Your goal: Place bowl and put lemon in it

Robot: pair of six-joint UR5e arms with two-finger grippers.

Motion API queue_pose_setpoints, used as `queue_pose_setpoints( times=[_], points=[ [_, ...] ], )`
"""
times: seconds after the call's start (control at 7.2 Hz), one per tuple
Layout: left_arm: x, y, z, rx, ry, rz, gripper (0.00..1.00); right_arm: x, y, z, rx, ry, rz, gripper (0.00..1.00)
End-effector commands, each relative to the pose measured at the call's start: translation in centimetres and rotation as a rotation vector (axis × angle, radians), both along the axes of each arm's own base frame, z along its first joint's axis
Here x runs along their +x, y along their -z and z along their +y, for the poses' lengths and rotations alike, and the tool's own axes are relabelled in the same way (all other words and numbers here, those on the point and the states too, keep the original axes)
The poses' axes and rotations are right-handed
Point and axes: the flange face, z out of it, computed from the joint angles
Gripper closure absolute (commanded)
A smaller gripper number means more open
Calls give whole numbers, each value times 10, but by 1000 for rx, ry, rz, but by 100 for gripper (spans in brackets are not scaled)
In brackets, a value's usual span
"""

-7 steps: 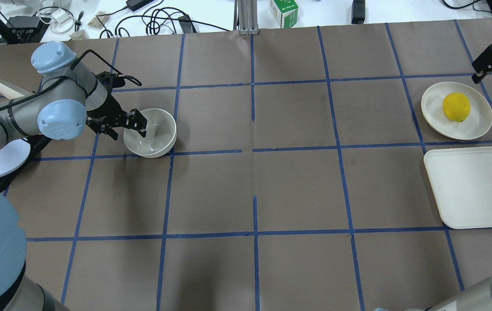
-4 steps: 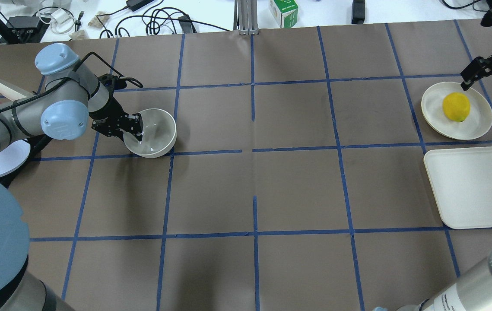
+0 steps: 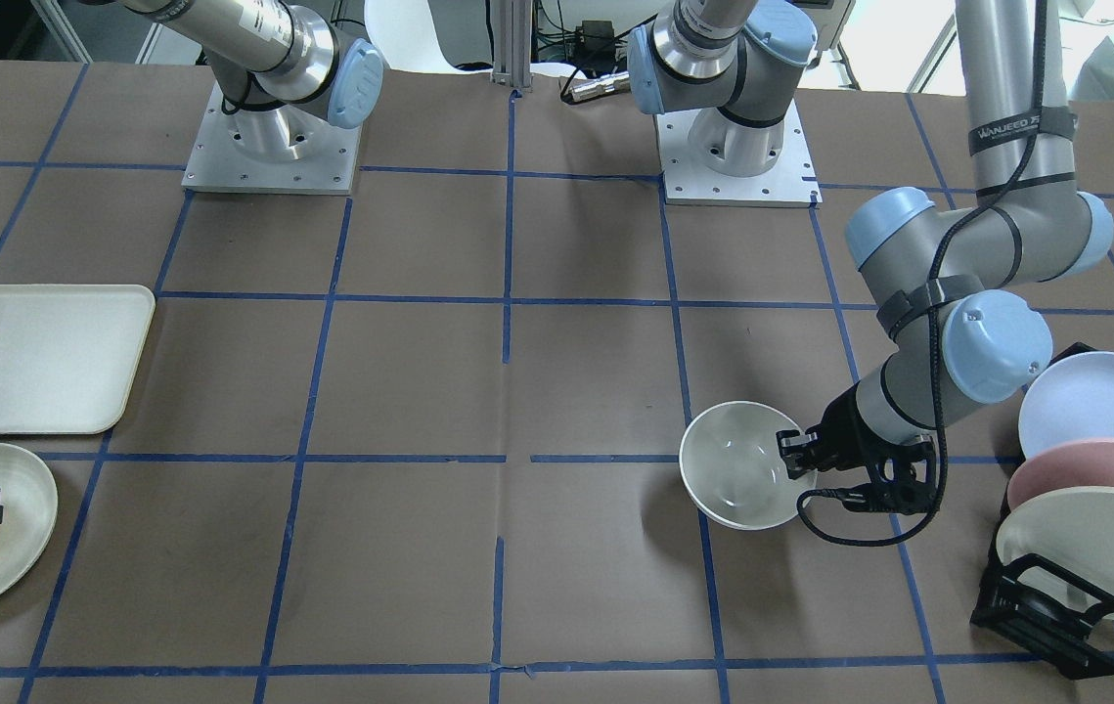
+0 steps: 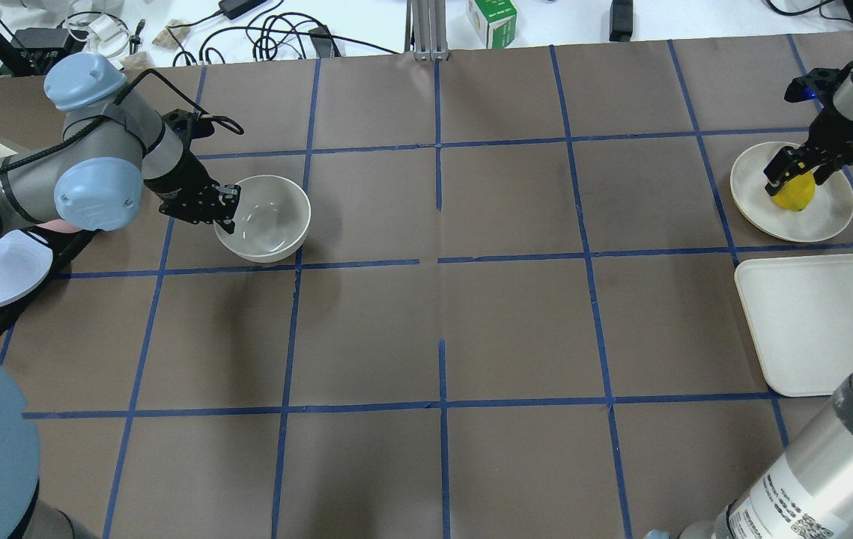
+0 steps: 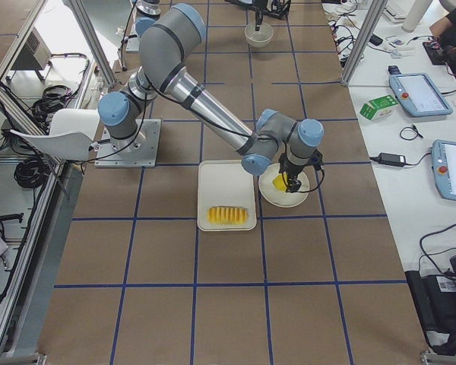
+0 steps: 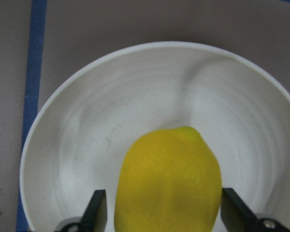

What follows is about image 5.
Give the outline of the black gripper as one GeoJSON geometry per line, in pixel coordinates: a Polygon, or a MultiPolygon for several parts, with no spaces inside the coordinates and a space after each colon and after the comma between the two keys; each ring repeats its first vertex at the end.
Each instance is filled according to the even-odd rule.
{"type": "Polygon", "coordinates": [[[254,0],[255,7],[255,31],[259,31],[263,22],[263,12],[266,9],[266,0],[254,0]]]}
{"type": "Polygon", "coordinates": [[[319,151],[314,151],[309,160],[303,163],[302,166],[290,162],[287,153],[282,153],[278,162],[280,164],[280,169],[277,176],[277,184],[287,184],[288,193],[296,193],[299,191],[302,183],[298,176],[303,172],[305,167],[311,166],[314,168],[315,172],[323,171],[323,155],[319,151]]]}

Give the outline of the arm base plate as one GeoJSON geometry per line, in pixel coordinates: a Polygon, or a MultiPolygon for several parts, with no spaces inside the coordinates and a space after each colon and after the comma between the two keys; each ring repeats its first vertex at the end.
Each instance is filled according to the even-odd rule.
{"type": "Polygon", "coordinates": [[[118,27],[116,34],[119,37],[122,37],[121,44],[119,46],[119,51],[122,52],[138,52],[139,47],[139,37],[135,29],[135,23],[129,27],[128,34],[125,33],[125,27],[118,27]]]}
{"type": "Polygon", "coordinates": [[[153,168],[157,162],[161,119],[136,119],[138,130],[130,138],[112,138],[103,128],[101,144],[94,164],[98,168],[153,168]]]}

